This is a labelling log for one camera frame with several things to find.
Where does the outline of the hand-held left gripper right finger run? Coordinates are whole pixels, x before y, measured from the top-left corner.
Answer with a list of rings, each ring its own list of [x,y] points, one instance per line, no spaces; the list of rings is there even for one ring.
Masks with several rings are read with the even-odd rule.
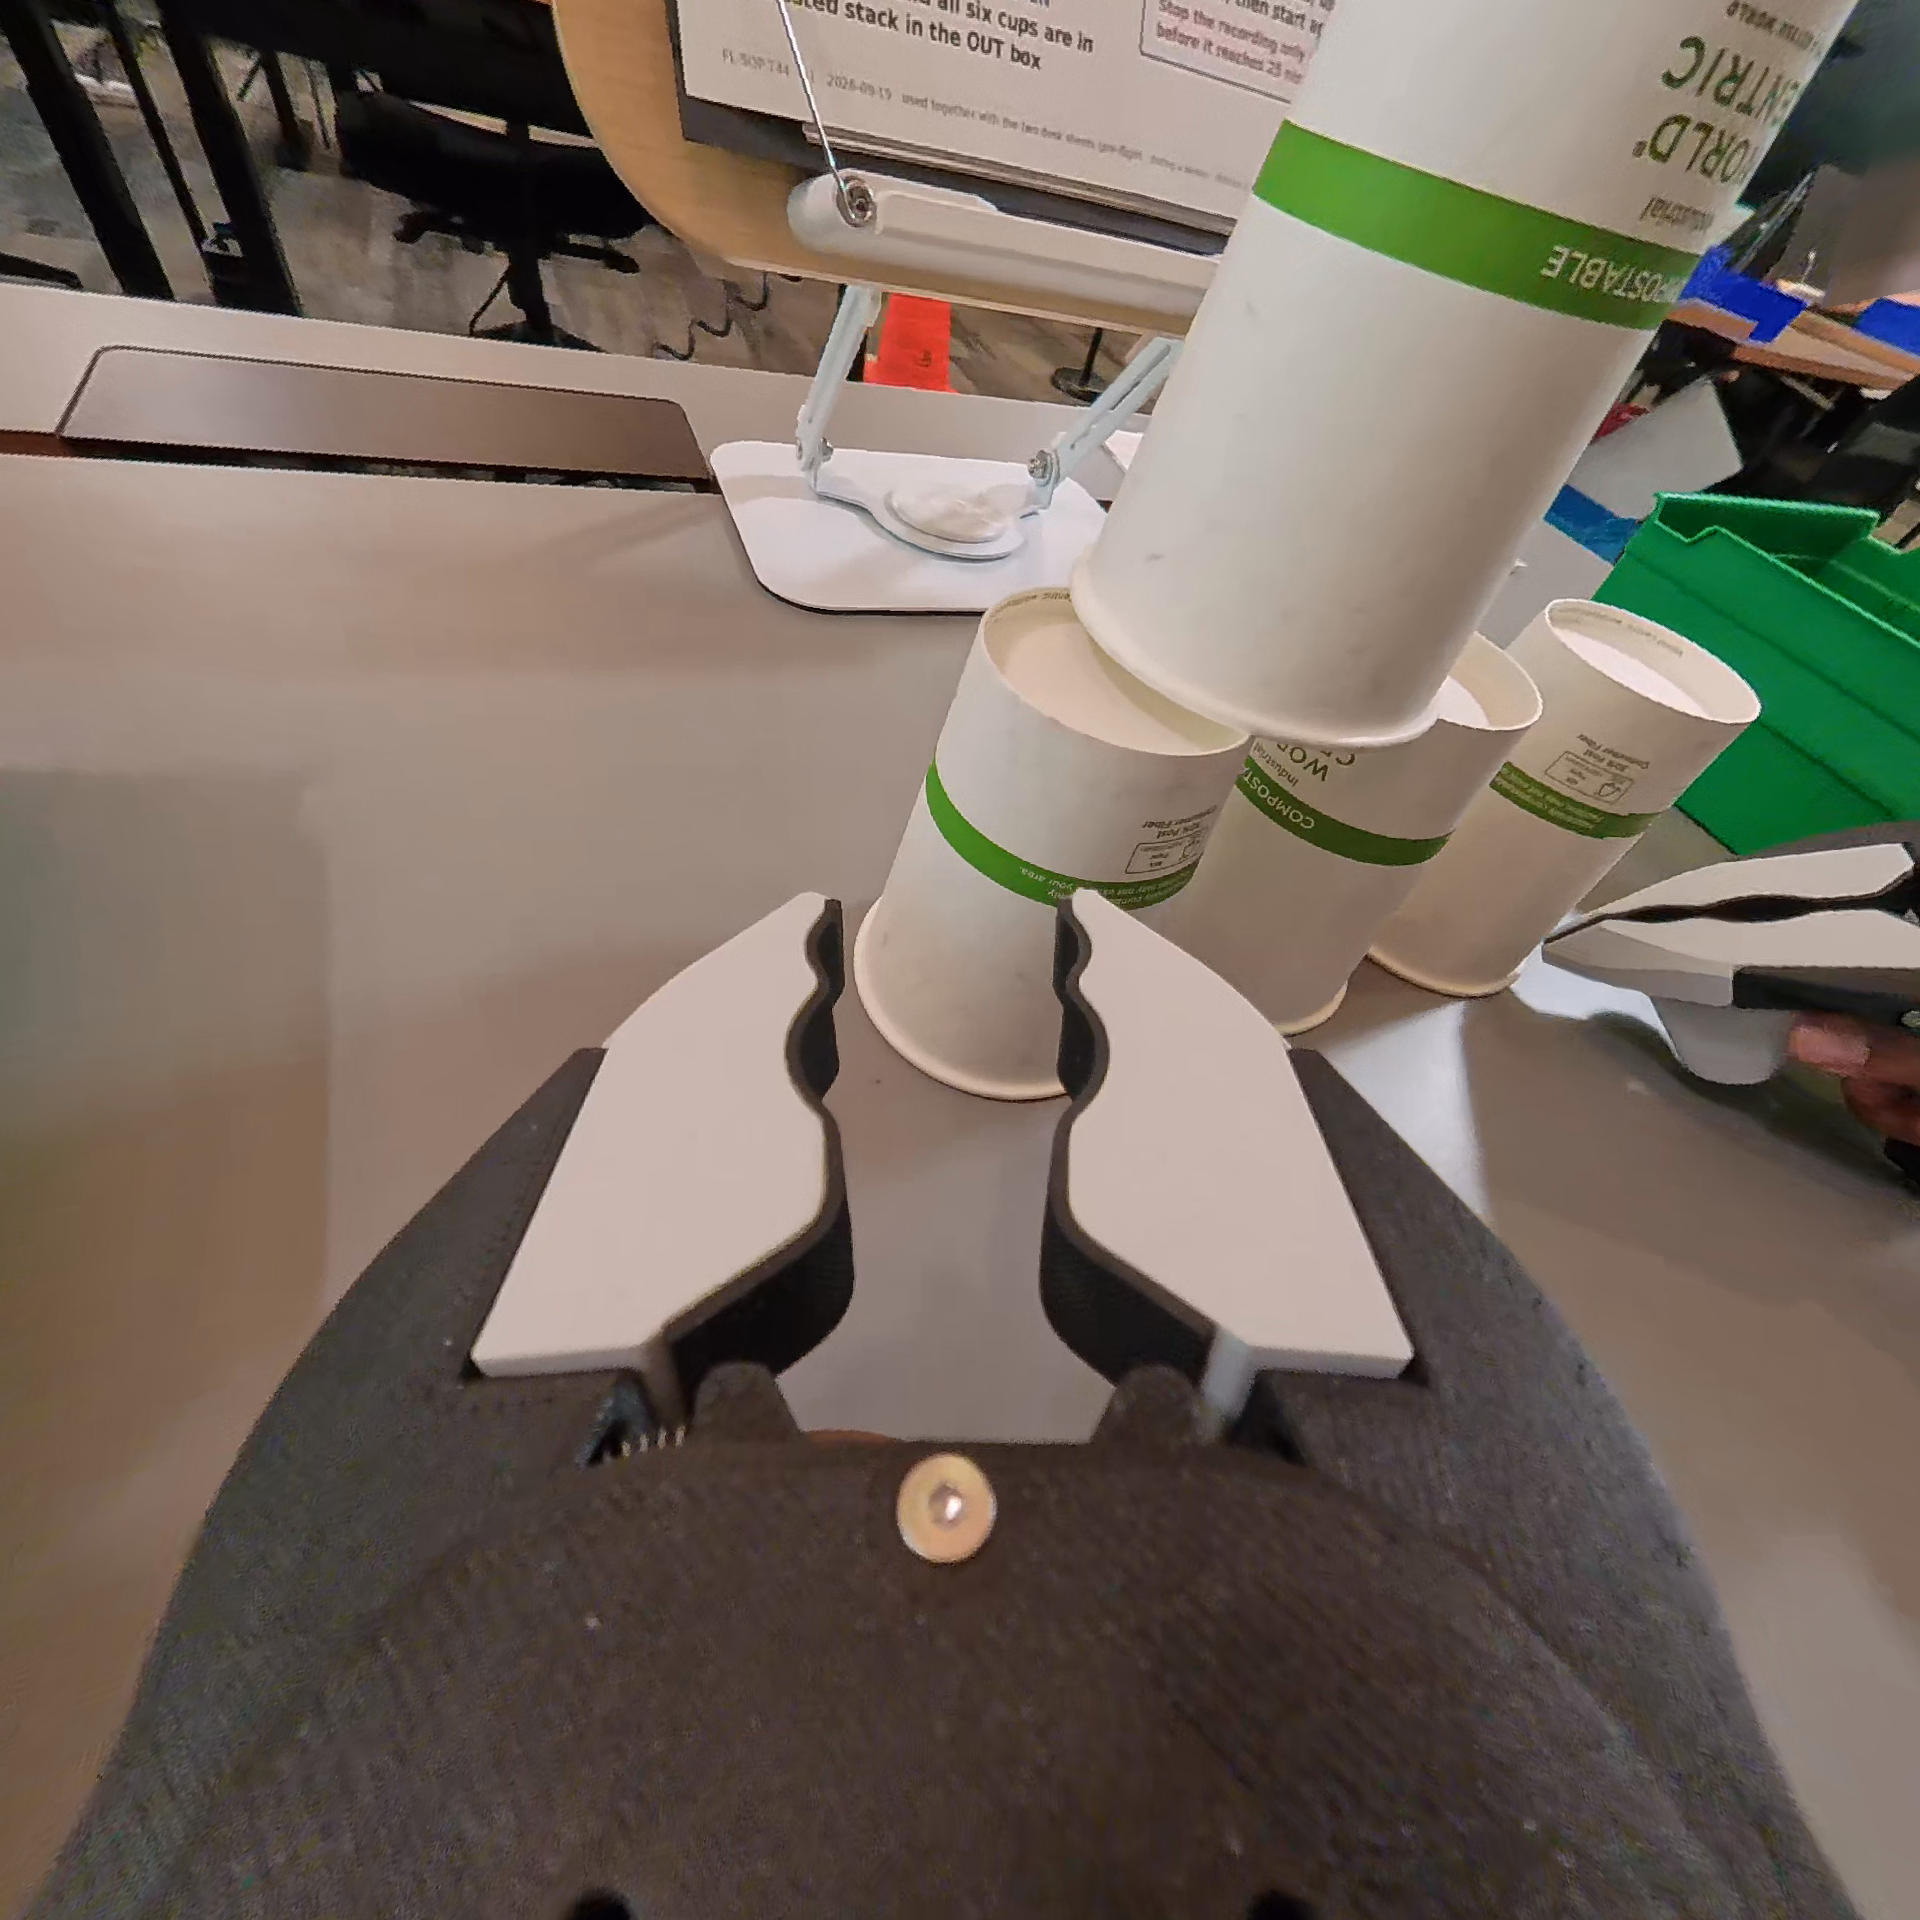
[[[1288,1041],[1103,895],[1058,908],[1039,1295],[1103,1380],[1178,1374],[1213,1431],[1258,1380],[1400,1380],[1417,1350]]]

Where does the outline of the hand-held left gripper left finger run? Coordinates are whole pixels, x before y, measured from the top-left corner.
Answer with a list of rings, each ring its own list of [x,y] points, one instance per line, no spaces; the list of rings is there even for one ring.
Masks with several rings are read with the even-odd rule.
[[[480,1377],[633,1374],[691,1409],[717,1368],[780,1377],[837,1330],[844,986],[844,906],[802,893],[614,1028],[471,1350]]]

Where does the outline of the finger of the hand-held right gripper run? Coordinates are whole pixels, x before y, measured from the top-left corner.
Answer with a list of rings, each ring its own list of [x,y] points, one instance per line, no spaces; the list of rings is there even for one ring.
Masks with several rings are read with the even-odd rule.
[[[1646,997],[1680,1064],[1717,1087],[1758,1087],[1783,1070],[1799,1017],[1741,1011],[1741,969],[1918,969],[1918,928],[1883,910],[1780,925],[1627,925],[1562,930],[1544,960]]]
[[[1776,852],[1660,878],[1567,928],[1701,921],[1765,927],[1846,910],[1907,915],[1916,900],[1916,877],[1918,849],[1903,841]]]

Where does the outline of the white paper cup green band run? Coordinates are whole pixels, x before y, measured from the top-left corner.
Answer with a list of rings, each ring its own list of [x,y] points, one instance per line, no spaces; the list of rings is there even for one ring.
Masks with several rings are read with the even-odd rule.
[[[1237,737],[1431,724],[1849,3],[1338,5],[1072,608]]]
[[[1385,749],[1250,740],[1167,935],[1287,1036],[1332,1018],[1377,936],[1542,717],[1523,664],[1473,637],[1433,724]]]
[[[1553,601],[1506,657],[1533,681],[1542,717],[1366,950],[1431,995],[1509,989],[1765,711],[1692,638],[1588,598]]]
[[[1248,757],[1123,668],[1067,589],[980,616],[853,977],[888,1047],[993,1100],[1062,1092],[1058,904],[1178,895]]]

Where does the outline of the grey desk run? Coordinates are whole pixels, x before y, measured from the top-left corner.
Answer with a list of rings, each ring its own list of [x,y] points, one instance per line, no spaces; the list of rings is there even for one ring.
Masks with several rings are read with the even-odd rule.
[[[88,365],[111,347],[661,399],[682,408],[707,452],[739,441],[792,444],[810,384],[806,373],[520,347],[9,281],[3,286],[4,430],[52,434]],[[829,441],[837,449],[1023,463],[1085,415],[1064,401],[853,382],[831,415]]]
[[[326,1313],[565,1059],[888,877],[975,622],[692,493],[4,463],[4,1917]],[[1916,1917],[1916,1198],[1529,965],[1309,1039],[1641,1429],[1861,1913]]]

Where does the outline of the person's right hand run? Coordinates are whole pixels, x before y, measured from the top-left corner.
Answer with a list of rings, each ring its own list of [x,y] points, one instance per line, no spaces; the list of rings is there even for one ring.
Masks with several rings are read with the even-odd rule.
[[[1862,1127],[1889,1145],[1918,1148],[1918,1036],[1840,1014],[1799,1017],[1789,1054],[1840,1083]]]

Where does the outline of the green plastic bin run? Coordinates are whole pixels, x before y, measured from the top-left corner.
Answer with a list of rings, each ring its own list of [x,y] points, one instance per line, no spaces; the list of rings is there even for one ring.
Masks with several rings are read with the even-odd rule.
[[[1760,698],[1678,801],[1729,852],[1918,818],[1918,554],[1879,526],[1866,509],[1666,493],[1599,589]]]

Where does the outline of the orange traffic cone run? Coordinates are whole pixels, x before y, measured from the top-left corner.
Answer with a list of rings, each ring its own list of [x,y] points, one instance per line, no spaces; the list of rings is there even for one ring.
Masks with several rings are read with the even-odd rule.
[[[881,302],[864,378],[870,384],[952,392],[952,305],[924,297],[887,295]]]

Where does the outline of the black office chair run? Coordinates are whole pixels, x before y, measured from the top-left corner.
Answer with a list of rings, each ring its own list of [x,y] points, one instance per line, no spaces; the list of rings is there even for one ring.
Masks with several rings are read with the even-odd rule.
[[[565,256],[636,276],[620,242],[656,223],[598,146],[537,140],[522,122],[491,130],[358,86],[334,95],[334,136],[348,178],[405,200],[398,245],[444,237],[471,254],[502,256],[494,290],[519,316],[480,327],[476,310],[472,338],[594,351],[559,325],[542,264]]]

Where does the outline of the printed instruction sheet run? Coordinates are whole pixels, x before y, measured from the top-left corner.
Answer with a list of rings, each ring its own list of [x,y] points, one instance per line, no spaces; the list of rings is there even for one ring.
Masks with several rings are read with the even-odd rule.
[[[1332,3],[682,3],[684,130],[1225,233]]]

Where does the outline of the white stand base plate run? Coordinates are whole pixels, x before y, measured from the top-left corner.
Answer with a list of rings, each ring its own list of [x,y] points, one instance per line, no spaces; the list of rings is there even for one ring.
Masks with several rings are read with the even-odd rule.
[[[667,5],[552,12],[591,136],[665,229],[714,263],[838,286],[791,439],[712,457],[758,584],[838,615],[979,615],[1064,590],[1107,517],[1076,476],[1133,434],[1174,371],[1217,259],[855,158],[853,136],[829,132],[787,5],[777,64],[821,139],[801,165],[686,136]],[[891,295],[1117,325],[1139,344],[1111,389],[1023,460],[837,447],[833,416]]]

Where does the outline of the black table frame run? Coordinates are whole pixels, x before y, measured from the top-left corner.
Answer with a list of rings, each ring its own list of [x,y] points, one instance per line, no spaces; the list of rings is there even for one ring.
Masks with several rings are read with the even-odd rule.
[[[220,32],[224,5],[7,3],[4,88],[52,148],[118,295],[296,318],[270,170],[339,154],[318,60]]]

